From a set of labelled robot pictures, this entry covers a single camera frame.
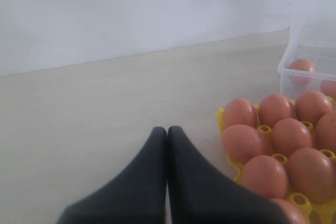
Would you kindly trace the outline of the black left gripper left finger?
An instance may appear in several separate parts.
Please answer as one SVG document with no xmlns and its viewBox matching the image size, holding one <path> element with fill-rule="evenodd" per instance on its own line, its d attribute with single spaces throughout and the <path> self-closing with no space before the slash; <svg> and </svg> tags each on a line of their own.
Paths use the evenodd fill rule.
<svg viewBox="0 0 336 224">
<path fill-rule="evenodd" d="M 165 223 L 166 159 L 166 130 L 155 127 L 121 173 L 68 206 L 57 222 Z"/>
</svg>

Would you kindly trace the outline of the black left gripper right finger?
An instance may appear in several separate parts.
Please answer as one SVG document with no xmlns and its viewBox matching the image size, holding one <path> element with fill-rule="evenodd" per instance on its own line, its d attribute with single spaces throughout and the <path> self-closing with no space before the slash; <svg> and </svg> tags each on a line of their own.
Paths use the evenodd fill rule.
<svg viewBox="0 0 336 224">
<path fill-rule="evenodd" d="M 217 170 L 180 126 L 168 130 L 167 184 L 173 223 L 288 223 L 270 200 Z"/>
</svg>

